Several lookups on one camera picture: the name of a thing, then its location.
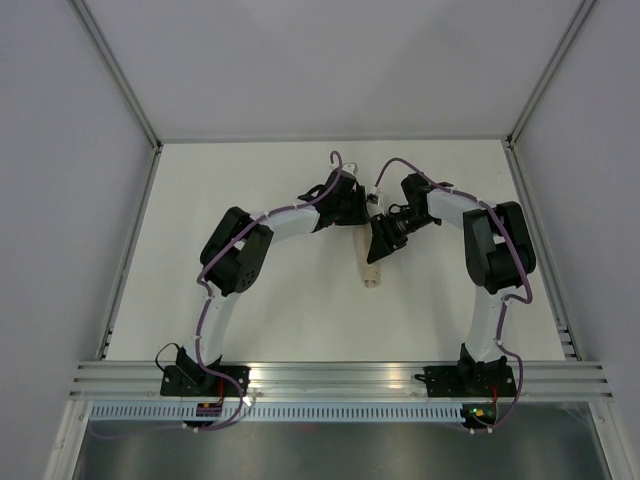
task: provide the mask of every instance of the perforated metal strip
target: perforated metal strip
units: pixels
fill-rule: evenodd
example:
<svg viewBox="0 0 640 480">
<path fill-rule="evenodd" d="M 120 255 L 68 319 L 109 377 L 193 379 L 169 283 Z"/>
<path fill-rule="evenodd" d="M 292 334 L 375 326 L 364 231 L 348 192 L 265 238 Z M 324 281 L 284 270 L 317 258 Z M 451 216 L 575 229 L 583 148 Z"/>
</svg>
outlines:
<svg viewBox="0 0 640 480">
<path fill-rule="evenodd" d="M 229 418 L 228 402 L 219 420 Z M 243 407 L 241 418 L 254 422 L 446 422 L 458 423 L 462 404 L 430 403 L 256 403 Z M 195 402 L 94 402 L 91 420 L 206 420 Z"/>
</svg>

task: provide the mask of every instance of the black cable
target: black cable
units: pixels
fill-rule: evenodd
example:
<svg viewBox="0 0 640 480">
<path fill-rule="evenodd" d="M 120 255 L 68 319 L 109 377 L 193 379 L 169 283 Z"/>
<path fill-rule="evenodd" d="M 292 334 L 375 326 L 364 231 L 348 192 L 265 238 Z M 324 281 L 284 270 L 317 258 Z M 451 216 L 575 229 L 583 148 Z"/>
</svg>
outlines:
<svg viewBox="0 0 640 480">
<path fill-rule="evenodd" d="M 180 351 L 180 345 L 178 345 L 178 344 L 177 344 L 177 343 L 175 343 L 175 342 L 169 342 L 169 343 L 167 343 L 164 347 L 162 347 L 162 348 L 160 349 L 160 351 L 159 351 L 159 352 L 158 352 L 158 354 L 156 355 L 155 362 L 156 362 L 156 366 L 157 366 L 157 367 L 162 371 L 162 373 L 166 373 L 166 372 L 164 371 L 164 368 L 162 368 L 162 365 L 160 365 L 160 362 L 158 361 L 158 357 L 160 356 L 160 354 L 161 354 L 162 352 L 164 352 L 164 350 L 165 350 L 169 345 L 173 345 L 174 347 L 176 347 L 176 350 Z"/>
</svg>

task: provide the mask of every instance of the cable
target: cable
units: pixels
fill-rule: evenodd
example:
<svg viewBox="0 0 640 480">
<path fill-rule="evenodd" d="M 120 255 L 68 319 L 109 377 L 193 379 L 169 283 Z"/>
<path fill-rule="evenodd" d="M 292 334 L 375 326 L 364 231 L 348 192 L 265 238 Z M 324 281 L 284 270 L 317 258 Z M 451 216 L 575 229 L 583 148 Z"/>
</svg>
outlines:
<svg viewBox="0 0 640 480">
<path fill-rule="evenodd" d="M 278 215 L 280 213 L 288 212 L 290 210 L 300 210 L 301 208 L 312 207 L 316 203 L 322 201 L 327 195 L 329 195 L 331 193 L 331 191 L 335 188 L 335 186 L 338 184 L 338 181 L 340 180 L 340 176 L 342 174 L 342 165 L 343 165 L 342 156 L 340 155 L 339 152 L 337 152 L 335 150 L 332 151 L 331 154 L 329 155 L 329 159 L 330 159 L 332 165 L 333 165 L 333 158 L 334 157 L 336 157 L 337 161 L 338 161 L 337 175 L 333 179 L 333 182 L 331 182 L 331 185 L 329 185 L 329 187 L 324 192 L 322 192 L 321 194 L 316 196 L 313 200 L 310 200 L 308 202 L 302 203 L 300 205 L 295 205 L 295 206 L 294 205 L 287 205 L 285 207 L 279 207 L 279 208 L 273 209 L 270 212 L 268 212 L 266 215 L 265 214 L 260 215 L 258 218 L 253 220 L 249 225 L 247 225 L 240 233 L 238 233 L 235 237 L 233 237 L 229 241 L 229 243 L 227 245 L 225 245 L 218 252 L 218 254 L 215 257 L 213 257 L 213 259 L 207 265 L 204 266 L 204 268 L 202 269 L 202 271 L 198 275 L 198 278 L 197 278 L 196 282 L 198 283 L 198 285 L 204 287 L 204 289 L 207 291 L 207 299 L 205 300 L 204 305 L 202 306 L 202 311 L 200 312 L 200 317 L 198 318 L 198 324 L 196 326 L 195 348 L 196 348 L 196 357 L 197 357 L 197 360 L 198 360 L 198 365 L 200 366 L 200 368 L 205 373 L 208 373 L 209 375 L 214 375 L 214 376 L 216 376 L 218 378 L 221 378 L 221 379 L 226 380 L 229 383 L 231 383 L 235 387 L 235 389 L 238 391 L 238 395 L 239 395 L 238 407 L 233 412 L 233 415 L 231 415 L 231 417 L 229 417 L 227 420 L 225 420 L 224 422 L 222 422 L 220 424 L 211 425 L 209 427 L 203 427 L 200 430 L 213 431 L 213 430 L 220 430 L 222 428 L 225 428 L 225 427 L 229 426 L 231 423 L 233 423 L 233 421 L 236 419 L 236 417 L 238 415 L 240 415 L 240 412 L 242 410 L 242 403 L 243 403 L 242 400 L 243 400 L 243 397 L 244 397 L 244 391 L 242 390 L 242 386 L 233 377 L 230 377 L 229 375 L 226 375 L 226 374 L 221 373 L 221 372 L 216 372 L 215 370 L 212 370 L 212 369 L 208 368 L 204 364 L 204 362 L 202 360 L 202 355 L 200 353 L 200 337 L 201 337 L 202 327 L 204 325 L 204 321 L 205 321 L 205 318 L 207 316 L 207 312 L 209 311 L 209 306 L 211 305 L 211 301 L 213 300 L 213 288 L 211 288 L 211 286 L 206 282 L 204 277 L 207 275 L 207 273 L 209 273 L 209 271 L 213 268 L 213 266 L 216 263 L 218 263 L 220 261 L 220 259 L 227 254 L 227 252 L 229 250 L 231 250 L 233 248 L 233 246 L 236 243 L 238 243 L 240 240 L 242 240 L 259 223 L 261 223 L 262 221 L 266 220 L 267 217 L 271 217 L 273 215 Z"/>
<path fill-rule="evenodd" d="M 164 347 L 162 347 L 162 348 L 160 349 L 160 351 L 156 354 L 156 359 L 154 360 L 154 362 L 156 363 L 156 367 L 158 367 L 158 368 L 162 371 L 162 373 L 166 373 L 166 372 L 165 372 L 164 368 L 162 368 L 162 365 L 160 365 L 160 362 L 158 361 L 158 358 L 160 357 L 160 354 L 161 354 L 162 352 L 164 352 L 164 350 L 165 350 L 168 346 L 170 346 L 170 345 L 173 345 L 174 347 L 176 347 L 176 349 L 177 349 L 178 351 L 180 350 L 180 345 L 178 345 L 178 344 L 177 344 L 177 343 L 175 343 L 175 342 L 169 342 L 169 343 L 167 343 Z"/>
<path fill-rule="evenodd" d="M 489 216 L 491 217 L 491 220 L 493 221 L 493 223 L 498 228 L 498 231 L 500 232 L 500 235 L 504 239 L 504 242 L 507 245 L 507 248 L 509 249 L 509 253 L 511 254 L 511 257 L 513 258 L 513 261 L 514 261 L 514 263 L 516 265 L 516 269 L 518 270 L 518 275 L 520 276 L 520 280 L 522 281 L 522 284 L 524 285 L 524 289 L 525 289 L 525 292 L 526 292 L 527 296 L 526 297 L 522 297 L 522 296 L 516 295 L 514 293 L 510 293 L 508 295 L 505 295 L 505 297 L 502 299 L 502 302 L 503 302 L 502 303 L 502 308 L 500 309 L 500 316 L 498 318 L 498 328 L 496 329 L 496 344 L 498 345 L 498 348 L 500 349 L 500 351 L 502 353 L 504 353 L 505 355 L 508 355 L 508 356 L 516 359 L 516 361 L 518 362 L 519 375 L 518 375 L 518 387 L 516 389 L 516 394 L 513 397 L 513 402 L 511 402 L 511 404 L 509 405 L 509 408 L 507 409 L 505 414 L 502 416 L 502 418 L 500 418 L 499 420 L 496 419 L 496 423 L 494 425 L 492 425 L 492 428 L 495 429 L 496 427 L 500 426 L 509 417 L 509 415 L 511 415 L 511 412 L 513 411 L 514 407 L 518 403 L 518 400 L 520 399 L 520 395 L 522 394 L 522 384 L 524 382 L 524 364 L 522 362 L 522 357 L 520 355 L 518 355 L 517 353 L 514 353 L 514 352 L 512 352 L 510 350 L 507 350 L 504 347 L 504 345 L 502 344 L 502 329 L 504 327 L 504 321 L 505 321 L 505 318 L 507 316 L 507 309 L 508 309 L 507 301 L 508 300 L 517 300 L 519 302 L 524 303 L 525 305 L 529 305 L 531 302 L 533 302 L 533 290 L 531 289 L 531 284 L 529 283 L 529 279 L 527 278 L 527 274 L 526 274 L 526 272 L 524 270 L 524 266 L 522 265 L 522 261 L 520 260 L 520 256 L 518 255 L 518 252 L 516 251 L 516 247 L 513 244 L 513 241 L 511 240 L 511 237 L 509 236 L 509 233 L 507 232 L 507 229 L 504 227 L 504 225 L 500 221 L 500 218 L 498 218 L 498 215 L 493 211 L 493 208 L 491 207 L 491 205 L 489 205 L 486 202 L 483 202 L 482 200 L 479 200 L 477 197 L 475 197 L 474 195 L 471 195 L 470 193 L 462 192 L 460 190 L 455 190 L 455 189 L 453 189 L 451 187 L 445 187 L 443 185 L 440 185 L 439 183 L 436 183 L 431 178 L 427 177 L 427 175 L 425 175 L 424 172 L 422 172 L 420 169 L 418 169 L 418 167 L 416 167 L 412 163 L 408 162 L 407 160 L 405 160 L 403 158 L 398 158 L 398 157 L 392 158 L 392 159 L 388 160 L 387 163 L 384 164 L 384 166 L 382 167 L 382 170 L 380 170 L 380 174 L 378 175 L 378 179 L 376 180 L 376 183 L 375 183 L 376 187 L 378 187 L 380 185 L 380 181 L 382 180 L 382 177 L 384 176 L 385 172 L 387 171 L 387 168 L 389 168 L 389 165 L 391 165 L 392 163 L 402 163 L 402 164 L 406 165 L 407 167 L 409 167 L 411 170 L 413 170 L 415 173 L 420 175 L 420 177 L 422 177 L 432 187 L 434 187 L 434 188 L 436 188 L 438 190 L 442 190 L 443 192 L 447 192 L 447 193 L 449 193 L 451 195 L 457 195 L 459 197 L 463 197 L 463 198 L 466 198 L 466 199 L 471 200 L 473 202 L 476 202 L 479 206 L 484 208 L 487 211 L 487 213 L 489 214 Z M 486 428 L 485 429 L 481 429 L 480 431 L 486 432 L 487 429 Z"/>
</svg>

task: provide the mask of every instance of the white wall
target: white wall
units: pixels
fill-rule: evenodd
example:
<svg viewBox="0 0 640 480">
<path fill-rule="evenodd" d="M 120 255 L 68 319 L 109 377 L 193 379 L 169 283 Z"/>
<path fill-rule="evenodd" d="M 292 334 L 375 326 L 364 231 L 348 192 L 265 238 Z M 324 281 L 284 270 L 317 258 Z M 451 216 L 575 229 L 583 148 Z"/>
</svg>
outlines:
<svg viewBox="0 0 640 480">
<path fill-rule="evenodd" d="M 0 8 L 0 465 L 41 478 L 150 148 L 64 0 Z"/>
<path fill-rule="evenodd" d="M 173 139 L 506 135 L 579 0 L 88 0 Z"/>
<path fill-rule="evenodd" d="M 640 448 L 640 2 L 601 0 L 519 142 L 571 322 Z"/>
</svg>

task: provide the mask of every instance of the cylindrical object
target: cylindrical object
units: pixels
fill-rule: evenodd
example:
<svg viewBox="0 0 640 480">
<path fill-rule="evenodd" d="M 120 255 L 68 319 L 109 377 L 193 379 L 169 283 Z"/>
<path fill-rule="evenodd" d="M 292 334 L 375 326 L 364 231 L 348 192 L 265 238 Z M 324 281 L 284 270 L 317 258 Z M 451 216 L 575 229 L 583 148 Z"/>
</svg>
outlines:
<svg viewBox="0 0 640 480">
<path fill-rule="evenodd" d="M 378 263 L 369 265 L 367 255 L 371 247 L 371 225 L 359 225 L 353 228 L 353 244 L 356 249 L 356 261 L 360 278 L 367 288 L 375 288 L 380 285 L 380 266 Z"/>
</svg>

